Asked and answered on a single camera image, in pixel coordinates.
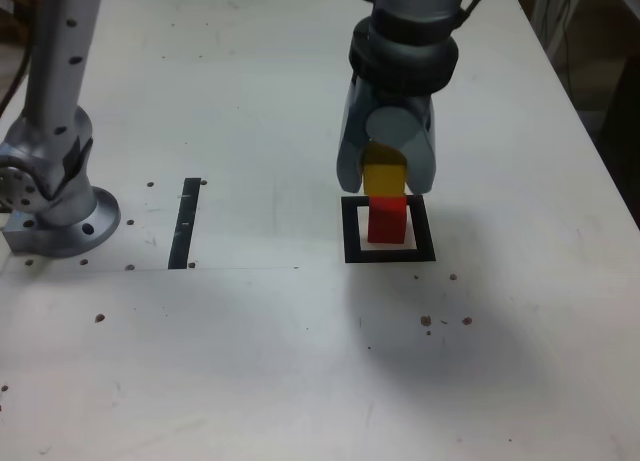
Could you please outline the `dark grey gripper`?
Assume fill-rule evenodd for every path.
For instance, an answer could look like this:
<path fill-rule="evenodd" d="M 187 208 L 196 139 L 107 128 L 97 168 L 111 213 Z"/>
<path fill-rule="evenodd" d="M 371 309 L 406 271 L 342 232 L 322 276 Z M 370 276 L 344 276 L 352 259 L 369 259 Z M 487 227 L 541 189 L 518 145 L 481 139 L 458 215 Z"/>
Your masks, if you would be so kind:
<path fill-rule="evenodd" d="M 360 191 L 368 142 L 366 164 L 404 167 L 405 183 L 413 194 L 431 191 L 437 169 L 431 95 L 391 93 L 353 76 L 336 161 L 337 179 L 345 192 Z"/>

